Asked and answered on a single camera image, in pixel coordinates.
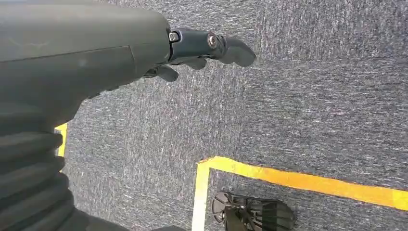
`yellow floor marking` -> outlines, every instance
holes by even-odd
[[[55,129],[60,131],[61,135],[63,136],[63,143],[58,148],[58,155],[63,157],[65,154],[66,131],[68,129],[68,125],[65,123],[63,125],[56,127]]]
[[[360,185],[325,177],[252,166],[226,157],[216,156],[198,163],[192,231],[204,230],[210,168],[291,188],[310,190],[408,211],[408,191]]]

